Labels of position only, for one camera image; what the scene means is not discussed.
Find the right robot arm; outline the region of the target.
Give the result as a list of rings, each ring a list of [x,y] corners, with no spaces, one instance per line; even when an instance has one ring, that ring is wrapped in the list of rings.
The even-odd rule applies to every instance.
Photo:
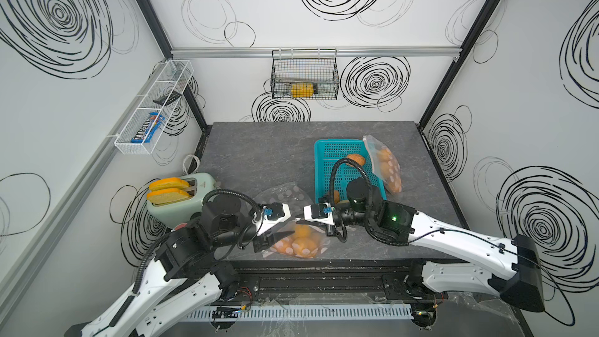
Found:
[[[455,263],[416,261],[404,279],[410,296],[469,292],[497,296],[520,310],[545,310],[541,265],[534,241],[486,236],[442,222],[415,208],[381,198],[363,179],[354,180],[349,201],[323,198],[319,215],[338,237],[362,225],[373,240],[392,247],[424,247],[456,258]]]

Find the potato bagged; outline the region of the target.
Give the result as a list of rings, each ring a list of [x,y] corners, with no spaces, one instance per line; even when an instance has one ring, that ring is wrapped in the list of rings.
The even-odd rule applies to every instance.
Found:
[[[293,256],[295,254],[293,249],[293,241],[289,238],[279,240],[273,247],[279,254],[285,254],[288,256]]]
[[[402,180],[399,162],[396,157],[388,148],[382,148],[377,153],[377,158],[385,188],[391,193],[400,193],[402,191]]]

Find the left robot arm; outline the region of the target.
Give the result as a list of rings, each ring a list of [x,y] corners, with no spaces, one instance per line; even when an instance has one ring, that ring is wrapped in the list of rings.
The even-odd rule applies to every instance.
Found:
[[[261,251],[292,218],[288,204],[259,204],[227,189],[208,192],[198,217],[159,237],[143,256],[133,285],[104,313],[67,336],[160,336],[192,311],[234,298],[240,276],[220,247],[251,243]]]

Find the teal plastic basket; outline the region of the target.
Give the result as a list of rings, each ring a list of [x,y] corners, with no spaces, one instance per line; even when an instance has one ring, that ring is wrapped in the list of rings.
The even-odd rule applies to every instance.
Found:
[[[363,166],[371,184],[378,189],[378,196],[386,199],[383,182],[372,172],[371,159],[362,140],[357,139],[321,139],[314,143],[314,183],[315,197],[322,198],[329,194],[329,180],[333,165],[350,154],[362,156],[366,164]],[[346,199],[346,187],[354,179],[360,179],[360,173],[350,165],[341,165],[335,176],[335,187],[340,197]]]

